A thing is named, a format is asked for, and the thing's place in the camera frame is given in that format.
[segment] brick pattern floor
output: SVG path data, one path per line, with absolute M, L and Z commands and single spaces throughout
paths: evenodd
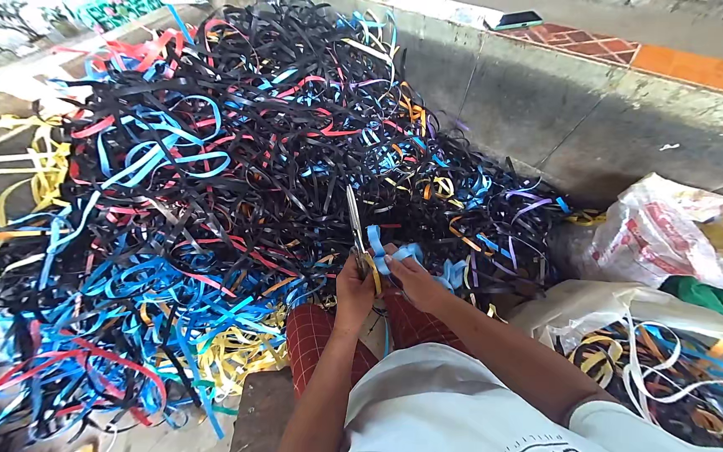
M 497 33 L 622 66 L 628 66 L 640 48 L 640 44 L 633 41 L 554 23 L 497 31 Z

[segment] white plastic sack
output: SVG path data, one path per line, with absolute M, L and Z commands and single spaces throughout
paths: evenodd
M 581 279 L 657 288 L 671 275 L 687 275 L 723 289 L 723 252 L 694 223 L 706 221 L 723 222 L 722 195 L 651 173 L 618 196 L 571 262 Z
M 549 289 L 545 298 L 518 306 L 509 324 L 549 347 L 559 335 L 568 353 L 585 334 L 617 322 L 628 312 L 637 320 L 723 339 L 720 313 L 635 282 L 561 282 Z
M 645 285 L 626 282 L 595 282 L 569 280 L 547 292 L 546 298 L 533 300 L 517 308 L 509 319 L 516 326 L 543 344 L 552 346 L 559 335 L 566 353 L 582 342 L 582 336 L 628 317 L 630 337 L 629 362 L 623 367 L 621 379 L 630 401 L 648 421 L 653 416 L 648 400 L 672 403 L 688 396 L 703 385 L 722 384 L 722 380 L 703 380 L 690 384 L 674 394 L 654 395 L 646 388 L 646 378 L 672 367 L 679 358 L 679 347 L 668 359 L 654 367 L 640 364 L 633 325 L 648 321 L 660 327 L 689 331 L 695 335 L 723 339 L 723 315 L 701 306 L 690 305 L 668 293 Z

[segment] red tile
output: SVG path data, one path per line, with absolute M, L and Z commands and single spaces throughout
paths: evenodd
M 568 44 L 567 46 L 560 47 L 584 55 L 601 55 L 607 53 L 607 51 L 604 50 L 604 47 L 598 45 L 597 43 Z
M 611 62 L 611 63 L 624 64 L 624 62 L 623 62 L 621 59 L 618 59 L 617 56 L 615 56 L 615 55 L 613 55 L 613 54 L 611 54 L 611 53 L 608 53 L 608 54 L 605 54 L 605 55 L 593 56 L 593 58 L 596 58 L 596 59 L 605 59 L 605 60 L 607 60 L 607 61 L 609 61 L 609 62 Z
M 499 33 L 501 35 L 513 36 L 515 38 L 521 38 L 521 39 L 526 38 L 526 30 L 521 30 L 521 29 L 519 29 L 519 30 L 499 30 L 499 31 L 497 31 L 497 33 Z
M 585 31 L 582 31 L 582 30 L 577 30 L 577 31 L 568 33 L 568 37 L 577 43 L 584 43 L 584 42 L 593 40 L 593 36 L 590 36 Z
M 635 51 L 623 51 L 621 53 L 616 53 L 616 57 L 619 57 L 622 62 L 629 64 L 632 62 L 632 57 L 635 56 Z
M 543 27 L 545 27 L 549 33 L 562 33 L 565 31 L 576 30 L 576 28 L 571 28 L 569 26 L 557 25 L 556 23 L 544 23 Z
M 526 37 L 535 43 L 540 43 L 540 44 L 546 43 L 545 39 L 541 38 L 540 36 L 537 35 L 537 33 L 535 33 L 534 31 L 531 31 L 531 30 L 526 31 Z
M 573 44 L 573 43 L 574 43 L 574 42 L 571 41 L 571 40 L 568 39 L 568 38 L 565 38 L 565 39 L 555 39 L 555 40 L 553 40 L 553 41 L 546 41 L 546 44 L 548 44 L 549 46 L 562 46 L 562 45 L 565 45 L 565 44 Z
M 616 53 L 632 50 L 632 47 L 630 47 L 629 44 L 618 38 L 609 41 L 599 41 L 599 43 L 602 46 L 605 46 L 609 51 L 613 51 Z

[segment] red plaid shorts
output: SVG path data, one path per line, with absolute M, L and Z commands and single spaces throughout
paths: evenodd
M 384 298 L 384 303 L 387 304 L 387 317 L 395 350 L 434 342 L 470 354 L 456 334 L 437 317 L 418 310 L 401 295 L 388 295 Z M 292 380 L 295 383 L 295 396 L 300 398 L 328 343 L 333 329 L 333 315 L 317 305 L 301 305 L 289 313 L 286 322 L 286 344 L 292 366 Z M 367 346 L 361 341 L 357 342 L 354 365 L 350 373 L 352 384 L 356 385 L 377 362 L 378 359 Z

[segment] concrete ledge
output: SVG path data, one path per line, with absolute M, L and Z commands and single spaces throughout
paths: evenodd
M 474 146 L 524 162 L 581 203 L 606 207 L 653 170 L 723 192 L 723 91 L 715 87 L 639 71 L 609 52 L 485 31 L 484 13 L 452 0 L 423 14 L 413 0 L 333 4 L 343 14 L 389 11 L 407 50 L 406 79 L 443 127 L 461 121 Z

